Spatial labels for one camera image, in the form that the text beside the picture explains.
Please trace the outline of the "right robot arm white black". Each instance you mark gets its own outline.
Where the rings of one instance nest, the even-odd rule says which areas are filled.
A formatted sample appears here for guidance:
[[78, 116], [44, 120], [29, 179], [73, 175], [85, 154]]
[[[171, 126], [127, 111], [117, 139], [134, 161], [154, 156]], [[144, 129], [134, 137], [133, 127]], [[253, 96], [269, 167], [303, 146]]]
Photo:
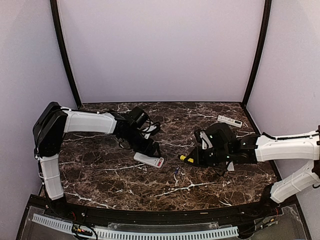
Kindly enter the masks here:
[[220, 163], [257, 164], [273, 160], [307, 160], [307, 163], [285, 179], [267, 185], [255, 213], [266, 217], [275, 206], [308, 187], [320, 186], [320, 131], [271, 136], [247, 135], [236, 138], [226, 123], [214, 123], [206, 130], [194, 132], [197, 142], [189, 155], [180, 160], [194, 167], [214, 167]]

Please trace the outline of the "grey remote control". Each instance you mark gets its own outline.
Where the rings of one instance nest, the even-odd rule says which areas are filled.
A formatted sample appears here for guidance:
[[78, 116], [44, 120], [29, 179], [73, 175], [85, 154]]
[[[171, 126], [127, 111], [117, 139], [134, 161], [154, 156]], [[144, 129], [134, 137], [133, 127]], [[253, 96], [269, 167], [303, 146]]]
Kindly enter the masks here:
[[140, 163], [146, 164], [151, 167], [155, 167], [157, 169], [159, 169], [157, 167], [157, 164], [160, 159], [163, 159], [163, 163], [165, 162], [163, 157], [150, 157], [150, 156], [144, 155], [142, 153], [138, 153], [138, 152], [135, 153], [135, 155], [133, 156], [133, 159], [135, 161], [138, 161]]

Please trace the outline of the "yellow handle screwdriver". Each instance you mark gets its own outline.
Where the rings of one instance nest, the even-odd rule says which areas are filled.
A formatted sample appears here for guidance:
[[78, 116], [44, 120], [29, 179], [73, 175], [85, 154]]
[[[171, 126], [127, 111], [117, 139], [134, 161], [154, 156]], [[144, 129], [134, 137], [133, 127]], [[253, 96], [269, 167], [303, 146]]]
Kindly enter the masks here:
[[179, 157], [179, 159], [181, 160], [181, 161], [184, 161], [184, 162], [188, 162], [188, 163], [194, 163], [194, 159], [193, 158], [190, 158], [190, 157], [187, 157], [187, 156], [185, 156], [185, 155], [181, 155], [180, 157]]

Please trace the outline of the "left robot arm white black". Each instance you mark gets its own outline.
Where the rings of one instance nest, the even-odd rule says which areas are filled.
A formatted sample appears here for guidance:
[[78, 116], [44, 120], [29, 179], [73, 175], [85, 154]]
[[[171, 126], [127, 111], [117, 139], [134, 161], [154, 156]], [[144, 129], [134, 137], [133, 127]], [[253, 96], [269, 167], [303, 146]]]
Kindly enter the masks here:
[[39, 175], [51, 203], [51, 210], [60, 218], [67, 218], [70, 206], [61, 198], [64, 190], [59, 169], [59, 154], [67, 133], [102, 133], [113, 135], [128, 143], [134, 151], [134, 160], [161, 168], [164, 158], [160, 146], [152, 139], [161, 129], [159, 122], [152, 122], [139, 107], [128, 112], [89, 112], [74, 110], [50, 102], [33, 126], [34, 157], [38, 161]]

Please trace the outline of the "grey battery cover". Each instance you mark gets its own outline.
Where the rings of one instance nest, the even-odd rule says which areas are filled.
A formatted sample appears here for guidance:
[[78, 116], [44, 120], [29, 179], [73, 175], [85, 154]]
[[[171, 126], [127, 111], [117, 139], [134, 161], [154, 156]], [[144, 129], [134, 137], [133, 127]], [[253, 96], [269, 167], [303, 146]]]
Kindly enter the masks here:
[[234, 163], [232, 161], [228, 161], [226, 163], [226, 170], [228, 172], [234, 172], [235, 171]]

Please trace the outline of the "white remote control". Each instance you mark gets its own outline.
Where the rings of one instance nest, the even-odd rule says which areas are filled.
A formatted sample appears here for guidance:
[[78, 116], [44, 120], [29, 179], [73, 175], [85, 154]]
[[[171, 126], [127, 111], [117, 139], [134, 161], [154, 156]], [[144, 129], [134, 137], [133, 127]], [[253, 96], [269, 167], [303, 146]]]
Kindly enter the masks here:
[[217, 121], [220, 122], [220, 123], [226, 123], [226, 124], [228, 124], [230, 126], [237, 127], [237, 128], [241, 128], [243, 126], [243, 122], [242, 121], [235, 120], [233, 118], [226, 117], [226, 116], [223, 116], [223, 115], [219, 115], [217, 117]]

